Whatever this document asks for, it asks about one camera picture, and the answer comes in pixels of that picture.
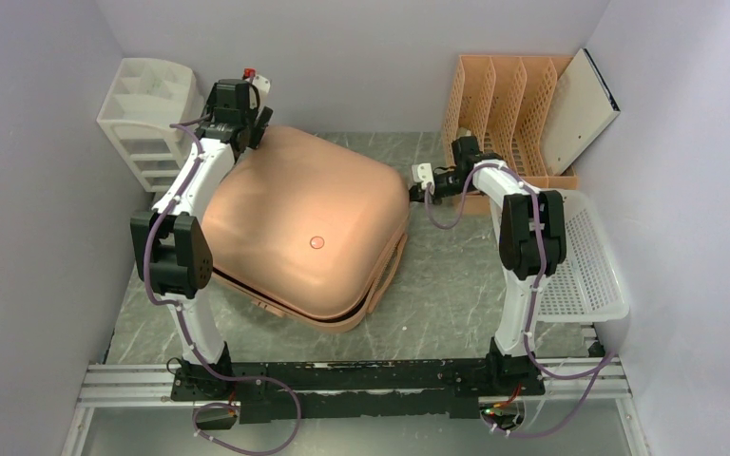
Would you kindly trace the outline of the orange plastic file rack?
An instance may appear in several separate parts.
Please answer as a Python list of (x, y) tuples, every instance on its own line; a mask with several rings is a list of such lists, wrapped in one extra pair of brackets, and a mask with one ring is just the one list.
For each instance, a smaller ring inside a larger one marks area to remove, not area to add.
[(542, 154), (551, 100), (571, 60), (564, 55), (460, 55), (441, 128), (446, 165), (454, 165), (452, 141), (470, 132), (483, 151), (499, 155), (527, 182), (578, 189), (573, 167), (554, 172)]

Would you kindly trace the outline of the pink hard-shell suitcase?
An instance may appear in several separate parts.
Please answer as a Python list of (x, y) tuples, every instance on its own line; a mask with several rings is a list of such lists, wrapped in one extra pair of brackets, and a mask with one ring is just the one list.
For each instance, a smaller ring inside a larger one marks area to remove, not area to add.
[(201, 226), (219, 282), (272, 314), (345, 333), (391, 284), (409, 219), (394, 168), (276, 125), (221, 181)]

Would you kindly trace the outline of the white plastic mesh basket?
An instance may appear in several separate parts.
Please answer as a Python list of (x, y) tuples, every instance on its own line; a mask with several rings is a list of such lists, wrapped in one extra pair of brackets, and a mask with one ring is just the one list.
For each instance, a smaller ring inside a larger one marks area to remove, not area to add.
[(583, 193), (563, 190), (567, 256), (537, 297), (547, 323), (601, 323), (627, 317), (616, 258), (594, 205)]

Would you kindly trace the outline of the white plastic drawer organizer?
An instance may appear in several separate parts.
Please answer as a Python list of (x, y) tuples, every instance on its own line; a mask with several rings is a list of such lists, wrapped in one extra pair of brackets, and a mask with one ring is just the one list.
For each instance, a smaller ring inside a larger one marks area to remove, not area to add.
[(143, 189), (166, 191), (192, 147), (172, 128), (200, 117), (204, 106), (194, 71), (153, 58), (124, 58), (97, 123)]

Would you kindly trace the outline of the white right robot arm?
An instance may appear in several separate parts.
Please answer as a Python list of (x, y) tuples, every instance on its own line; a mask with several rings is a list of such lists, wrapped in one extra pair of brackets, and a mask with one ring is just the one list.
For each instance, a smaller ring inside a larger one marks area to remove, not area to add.
[(504, 310), (493, 342), (501, 355), (528, 358), (533, 366), (537, 300), (567, 255), (564, 199), (518, 175), (473, 136), (451, 143), (455, 165), (435, 170), (411, 166), (410, 200), (422, 202), (430, 223), (450, 230), (462, 218), (466, 196), (489, 198), (497, 252), (506, 281)]

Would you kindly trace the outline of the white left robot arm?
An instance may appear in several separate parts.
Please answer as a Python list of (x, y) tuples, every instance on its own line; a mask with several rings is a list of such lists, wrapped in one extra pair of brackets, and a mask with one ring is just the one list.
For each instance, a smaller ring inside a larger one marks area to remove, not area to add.
[(130, 220), (137, 272), (149, 302), (169, 310), (182, 341), (182, 368), (196, 386), (221, 399), (234, 385), (230, 355), (200, 291), (213, 274), (202, 221), (221, 181), (272, 117), (270, 81), (253, 69), (214, 83), (201, 115), (173, 123), (191, 142), (186, 163), (163, 196)]

